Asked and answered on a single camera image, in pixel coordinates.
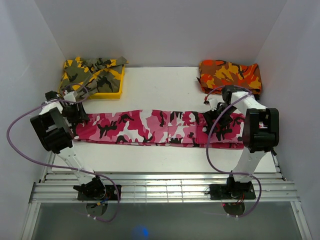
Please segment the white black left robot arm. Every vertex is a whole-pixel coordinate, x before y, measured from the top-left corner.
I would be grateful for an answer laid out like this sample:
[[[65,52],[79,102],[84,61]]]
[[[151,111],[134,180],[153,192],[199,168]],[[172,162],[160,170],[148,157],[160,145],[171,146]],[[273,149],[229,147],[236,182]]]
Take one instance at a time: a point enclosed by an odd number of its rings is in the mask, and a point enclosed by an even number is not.
[[[102,200],[107,196],[106,187],[93,169],[85,166],[74,146],[76,126],[89,122],[83,104],[76,102],[77,96],[76,91],[65,91],[64,96],[47,92],[45,105],[30,123],[45,150],[62,158],[75,174],[78,184],[73,188],[89,199]]]

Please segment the pink camouflage trousers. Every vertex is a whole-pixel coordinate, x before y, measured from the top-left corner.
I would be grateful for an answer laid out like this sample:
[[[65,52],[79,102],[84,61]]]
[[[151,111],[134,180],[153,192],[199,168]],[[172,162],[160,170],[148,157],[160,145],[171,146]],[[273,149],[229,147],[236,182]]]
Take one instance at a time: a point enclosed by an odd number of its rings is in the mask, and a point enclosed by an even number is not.
[[[204,114],[197,111],[131,110],[90,113],[74,128],[75,139],[97,144],[243,149],[244,115],[216,125],[211,137]]]

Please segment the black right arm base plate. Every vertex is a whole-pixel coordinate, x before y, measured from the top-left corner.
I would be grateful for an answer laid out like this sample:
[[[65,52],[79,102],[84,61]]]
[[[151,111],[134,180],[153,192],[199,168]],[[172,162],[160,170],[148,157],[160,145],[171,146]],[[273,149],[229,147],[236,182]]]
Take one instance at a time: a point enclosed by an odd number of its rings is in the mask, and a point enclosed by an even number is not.
[[[209,195],[211,200],[255,200],[256,194],[252,184],[245,187],[232,187],[227,184],[210,184]]]

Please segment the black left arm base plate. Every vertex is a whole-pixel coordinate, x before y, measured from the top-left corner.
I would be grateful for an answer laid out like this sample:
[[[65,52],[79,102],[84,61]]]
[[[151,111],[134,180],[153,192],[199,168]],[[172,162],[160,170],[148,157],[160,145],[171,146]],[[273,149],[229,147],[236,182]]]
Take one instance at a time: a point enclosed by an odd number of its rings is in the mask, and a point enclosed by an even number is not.
[[[94,191],[92,194],[85,195],[78,192],[76,199],[78,201],[102,201],[108,199],[109,201],[117,201],[121,199],[122,186],[117,184],[105,184],[101,190]]]

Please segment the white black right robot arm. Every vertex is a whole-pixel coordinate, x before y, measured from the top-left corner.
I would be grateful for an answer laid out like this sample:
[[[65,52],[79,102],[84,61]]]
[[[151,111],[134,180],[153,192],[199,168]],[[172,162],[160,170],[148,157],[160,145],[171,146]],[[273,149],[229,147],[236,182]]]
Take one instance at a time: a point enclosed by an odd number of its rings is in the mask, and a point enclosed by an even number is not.
[[[225,184],[211,184],[211,200],[254,200],[252,180],[261,159],[279,143],[279,111],[260,104],[249,89],[237,85],[220,87],[222,102],[206,96],[204,113],[208,136],[231,123],[231,114],[238,110],[244,115],[241,140],[243,151],[236,167],[227,173]]]

